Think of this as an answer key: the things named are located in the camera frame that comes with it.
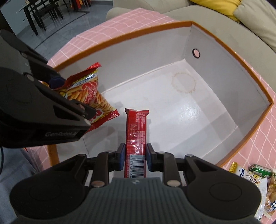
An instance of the snack packet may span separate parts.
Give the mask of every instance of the snack packet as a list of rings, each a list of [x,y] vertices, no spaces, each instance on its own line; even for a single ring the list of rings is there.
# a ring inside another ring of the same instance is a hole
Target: snack packet
[[[249,170],[246,170],[242,166],[238,165],[236,162],[233,162],[232,165],[229,168],[230,173],[234,173],[244,179],[249,180],[253,184],[256,184],[259,182],[262,178],[254,173],[252,173]]]
[[[249,171],[253,172],[254,174],[257,174],[260,177],[267,177],[270,178],[272,176],[272,170],[268,169],[266,167],[253,164],[249,167]]]
[[[119,116],[118,111],[98,91],[98,67],[100,66],[99,63],[91,65],[86,70],[70,76],[62,87],[55,89],[63,97],[78,100],[97,110],[96,115],[89,120],[91,127],[88,131]]]
[[[136,111],[125,109],[126,119],[126,163],[124,177],[144,178],[145,153],[146,153],[146,129],[148,110]]]
[[[262,214],[264,213],[264,207],[265,207],[265,202],[266,202],[266,190],[267,190],[267,177],[263,178],[260,180],[260,182],[256,183],[256,186],[261,192],[261,203],[256,211],[256,214],[254,217],[260,221],[262,219]]]
[[[276,211],[276,170],[273,170],[272,177],[266,194],[265,212],[264,215],[271,219],[271,216]]]
[[[260,221],[262,219],[262,214],[265,209],[265,201],[266,201],[266,190],[267,190],[267,177],[263,178],[256,175],[255,173],[246,170],[242,166],[240,166],[238,163],[233,162],[229,168],[229,172],[234,173],[244,179],[249,180],[253,184],[255,184],[260,193],[261,193],[261,203],[254,215],[254,217]]]

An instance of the red candy bar wrapper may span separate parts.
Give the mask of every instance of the red candy bar wrapper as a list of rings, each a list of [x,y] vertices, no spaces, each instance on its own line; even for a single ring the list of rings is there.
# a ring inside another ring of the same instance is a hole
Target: red candy bar wrapper
[[[126,112],[126,164],[124,177],[146,177],[146,129],[148,110],[136,111],[125,109]]]

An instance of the white cabinet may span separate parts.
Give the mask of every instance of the white cabinet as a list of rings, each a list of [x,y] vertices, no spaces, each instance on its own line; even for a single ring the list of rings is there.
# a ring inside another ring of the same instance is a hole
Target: white cabinet
[[[15,35],[19,34],[29,25],[24,10],[19,9],[25,5],[25,0],[9,0],[1,8],[1,12]]]

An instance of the screw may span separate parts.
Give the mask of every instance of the screw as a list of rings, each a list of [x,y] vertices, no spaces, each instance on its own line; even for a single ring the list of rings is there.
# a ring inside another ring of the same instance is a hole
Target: screw
[[[85,110],[85,108],[84,108],[83,105],[79,104],[79,107],[80,107],[81,109]]]
[[[87,124],[91,125],[91,123],[90,123],[89,120],[85,119],[84,121],[85,121]]]
[[[21,55],[24,57],[24,58],[26,58],[27,57],[27,55],[25,54],[25,53],[21,53]]]
[[[133,180],[132,183],[136,185],[136,184],[139,184],[140,181],[139,180]]]
[[[94,180],[91,185],[93,187],[96,187],[96,188],[100,188],[100,187],[103,187],[105,185],[105,182],[101,181],[101,180]]]
[[[170,187],[179,187],[180,186],[180,182],[178,180],[169,180],[167,182],[167,185]]]
[[[27,74],[27,78],[28,78],[30,81],[32,81],[32,82],[35,80],[34,77],[31,76],[30,74]]]

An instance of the cable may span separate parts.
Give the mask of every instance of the cable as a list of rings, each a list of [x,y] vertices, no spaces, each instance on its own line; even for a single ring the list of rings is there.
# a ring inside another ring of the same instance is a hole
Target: cable
[[[2,170],[3,170],[3,165],[4,165],[4,151],[3,151],[2,146],[0,146],[0,149],[1,149],[1,166],[0,166],[0,175],[1,175]]]

